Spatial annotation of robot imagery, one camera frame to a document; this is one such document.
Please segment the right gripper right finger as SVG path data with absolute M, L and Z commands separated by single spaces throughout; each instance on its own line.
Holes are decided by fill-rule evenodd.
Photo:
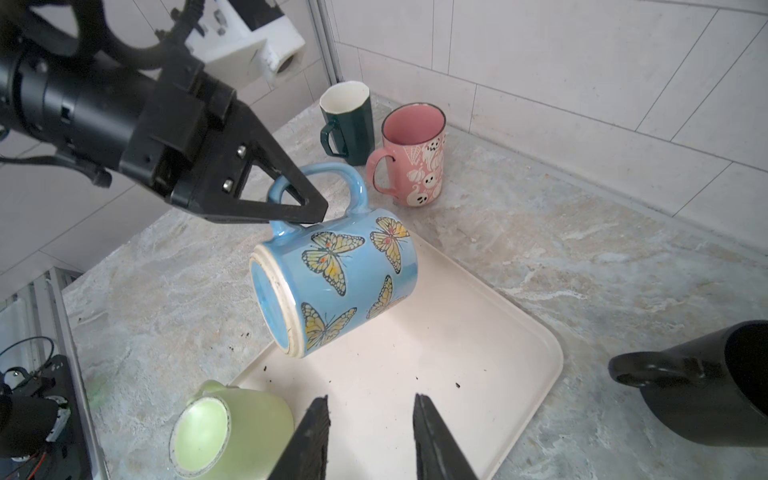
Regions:
M 415 395 L 413 430 L 418 480 L 478 479 L 427 395 Z

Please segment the light green mug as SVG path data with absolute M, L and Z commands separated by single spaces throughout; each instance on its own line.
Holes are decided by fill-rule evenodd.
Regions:
M 208 380 L 176 420 L 169 458 L 182 479 L 266 479 L 294 428 L 281 397 Z

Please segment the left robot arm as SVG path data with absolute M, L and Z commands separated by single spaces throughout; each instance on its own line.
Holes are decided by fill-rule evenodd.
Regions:
M 135 48 L 100 1 L 75 1 L 71 36 L 35 1 L 1 5 L 1 128 L 52 145 L 33 165 L 107 188 L 120 173 L 213 223 L 323 220 L 326 199 L 236 91 L 185 40 L 204 11 L 188 1 L 158 44 Z

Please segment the blue patterned mug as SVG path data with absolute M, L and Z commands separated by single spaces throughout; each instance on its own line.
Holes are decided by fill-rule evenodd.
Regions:
M 410 296 L 418 279 L 414 238 L 385 209 L 371 209 L 361 175 L 342 163 L 303 168 L 340 176 L 350 192 L 343 216 L 304 227 L 273 221 L 249 269 L 258 305 L 277 345 L 303 358 Z

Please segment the black mug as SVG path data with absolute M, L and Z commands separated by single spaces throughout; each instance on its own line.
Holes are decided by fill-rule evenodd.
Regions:
M 662 351 L 613 357 L 611 378 L 694 443 L 767 446 L 767 322 L 745 321 Z

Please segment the dark green mug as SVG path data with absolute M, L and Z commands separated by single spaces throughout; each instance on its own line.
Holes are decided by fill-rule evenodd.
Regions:
M 337 83 L 323 93 L 319 106 L 326 121 L 320 131 L 325 153 L 364 166 L 376 145 L 369 87 L 360 81 Z

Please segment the pink patterned mug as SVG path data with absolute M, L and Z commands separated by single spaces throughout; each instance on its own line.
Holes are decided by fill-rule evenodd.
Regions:
M 381 126 L 382 146 L 366 162 L 374 190 L 404 206 L 434 202 L 442 191 L 447 119 L 430 103 L 410 103 L 390 112 Z

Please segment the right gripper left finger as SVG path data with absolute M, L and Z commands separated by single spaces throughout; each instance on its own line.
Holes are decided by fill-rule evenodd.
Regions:
M 328 399 L 315 398 L 281 454 L 268 480 L 326 478 L 329 430 Z

